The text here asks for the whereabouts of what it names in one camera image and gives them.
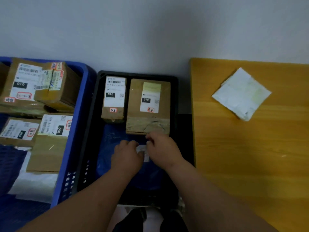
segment wooden table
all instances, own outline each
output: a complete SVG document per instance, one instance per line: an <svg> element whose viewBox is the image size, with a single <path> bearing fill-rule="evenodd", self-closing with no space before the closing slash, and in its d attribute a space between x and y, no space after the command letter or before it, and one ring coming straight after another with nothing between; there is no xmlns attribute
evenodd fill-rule
<svg viewBox="0 0 309 232"><path fill-rule="evenodd" d="M250 121L211 95L242 67L272 94ZM191 59L195 164L279 231L309 231L309 65Z"/></svg>

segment black label with number 010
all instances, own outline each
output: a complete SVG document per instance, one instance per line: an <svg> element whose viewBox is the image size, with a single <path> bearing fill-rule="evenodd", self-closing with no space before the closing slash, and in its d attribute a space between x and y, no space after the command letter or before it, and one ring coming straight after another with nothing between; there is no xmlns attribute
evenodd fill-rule
<svg viewBox="0 0 309 232"><path fill-rule="evenodd" d="M115 97L115 93L106 93L106 97L107 98L114 98Z"/></svg>
<svg viewBox="0 0 309 232"><path fill-rule="evenodd" d="M142 103L150 103L150 98L143 98L141 100Z"/></svg>
<svg viewBox="0 0 309 232"><path fill-rule="evenodd" d="M14 81L13 87L27 89L28 83Z"/></svg>
<svg viewBox="0 0 309 232"><path fill-rule="evenodd" d="M18 139L22 139L25 135L26 131L25 130L21 130L20 133L18 134Z"/></svg>
<svg viewBox="0 0 309 232"><path fill-rule="evenodd" d="M64 125L58 125L56 135L62 135L64 129Z"/></svg>

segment hand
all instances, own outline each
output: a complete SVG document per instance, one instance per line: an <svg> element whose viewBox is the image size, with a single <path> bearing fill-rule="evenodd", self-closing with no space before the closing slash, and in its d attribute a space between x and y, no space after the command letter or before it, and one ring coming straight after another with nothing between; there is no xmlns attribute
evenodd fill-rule
<svg viewBox="0 0 309 232"><path fill-rule="evenodd" d="M119 145L115 146L111 169L122 171L131 178L137 174L144 162L144 152L137 153L137 146L136 141L128 142L126 140L122 140Z"/></svg>
<svg viewBox="0 0 309 232"><path fill-rule="evenodd" d="M184 161L174 140L166 134L151 132L146 135L147 151L151 160L165 171Z"/></svg>

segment white wall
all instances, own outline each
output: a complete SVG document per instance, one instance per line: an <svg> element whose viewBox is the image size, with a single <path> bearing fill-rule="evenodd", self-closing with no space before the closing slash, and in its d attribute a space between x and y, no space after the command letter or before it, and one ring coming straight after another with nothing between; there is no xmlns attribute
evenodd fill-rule
<svg viewBox="0 0 309 232"><path fill-rule="evenodd" d="M177 75L191 57L309 63L309 0L1 0L0 55Z"/></svg>

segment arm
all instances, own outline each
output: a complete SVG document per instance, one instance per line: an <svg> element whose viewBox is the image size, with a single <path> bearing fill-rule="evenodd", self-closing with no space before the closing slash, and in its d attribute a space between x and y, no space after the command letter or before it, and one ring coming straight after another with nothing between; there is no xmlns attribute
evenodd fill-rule
<svg viewBox="0 0 309 232"><path fill-rule="evenodd" d="M84 190L26 224L28 231L105 231L120 196L132 177L141 169L142 152L135 141L121 141L112 155L110 171Z"/></svg>
<svg viewBox="0 0 309 232"><path fill-rule="evenodd" d="M194 231L277 231L210 181L183 159L172 140L164 134L146 136L152 161L164 169L183 197Z"/></svg>

